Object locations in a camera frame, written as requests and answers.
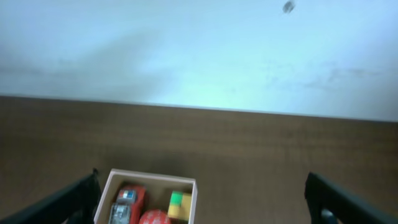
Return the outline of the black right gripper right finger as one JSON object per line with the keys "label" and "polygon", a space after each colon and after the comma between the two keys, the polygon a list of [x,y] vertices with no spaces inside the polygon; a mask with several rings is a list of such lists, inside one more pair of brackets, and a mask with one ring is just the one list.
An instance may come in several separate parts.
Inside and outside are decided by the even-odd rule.
{"label": "black right gripper right finger", "polygon": [[304,196],[312,224],[397,224],[396,217],[374,208],[328,179],[313,172],[310,172],[307,176]]}

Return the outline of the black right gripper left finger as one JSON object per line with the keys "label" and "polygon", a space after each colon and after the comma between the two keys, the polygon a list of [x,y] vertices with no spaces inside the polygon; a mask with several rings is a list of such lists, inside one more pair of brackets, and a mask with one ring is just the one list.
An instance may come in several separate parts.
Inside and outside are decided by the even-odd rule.
{"label": "black right gripper left finger", "polygon": [[98,170],[1,220],[1,224],[94,223],[101,189]]}

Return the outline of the red toy fire truck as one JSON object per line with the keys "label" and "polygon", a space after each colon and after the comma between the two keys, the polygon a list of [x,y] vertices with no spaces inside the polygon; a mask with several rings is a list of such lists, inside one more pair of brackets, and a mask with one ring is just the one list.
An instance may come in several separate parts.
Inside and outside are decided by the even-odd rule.
{"label": "red toy fire truck", "polygon": [[144,206],[146,188],[141,185],[125,185],[111,206],[109,224],[138,224]]}

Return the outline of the red numbered polyhedral die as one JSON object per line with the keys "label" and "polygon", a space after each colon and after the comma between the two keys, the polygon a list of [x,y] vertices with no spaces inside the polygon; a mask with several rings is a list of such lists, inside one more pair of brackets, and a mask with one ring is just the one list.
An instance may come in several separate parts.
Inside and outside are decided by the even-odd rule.
{"label": "red numbered polyhedral die", "polygon": [[168,215],[161,210],[146,211],[139,220],[139,224],[171,224]]}

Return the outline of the white cardboard box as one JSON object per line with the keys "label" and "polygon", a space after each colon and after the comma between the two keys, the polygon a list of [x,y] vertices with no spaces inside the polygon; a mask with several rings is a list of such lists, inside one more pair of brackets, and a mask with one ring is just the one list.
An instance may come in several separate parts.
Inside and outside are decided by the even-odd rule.
{"label": "white cardboard box", "polygon": [[194,224],[198,194],[195,179],[121,169],[111,169],[108,175],[93,219],[95,223],[108,222],[111,205],[116,198],[118,190],[124,184],[142,185],[146,188],[147,200],[145,207],[148,209],[168,209],[172,191],[191,194],[190,216],[187,223]]}

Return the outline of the multicolour puzzle cube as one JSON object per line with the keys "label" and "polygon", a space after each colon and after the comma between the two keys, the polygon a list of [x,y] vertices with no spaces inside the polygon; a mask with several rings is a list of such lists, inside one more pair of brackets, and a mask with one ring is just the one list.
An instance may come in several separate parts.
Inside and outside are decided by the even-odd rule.
{"label": "multicolour puzzle cube", "polygon": [[171,219],[189,221],[192,204],[192,195],[179,191],[173,191],[167,215]]}

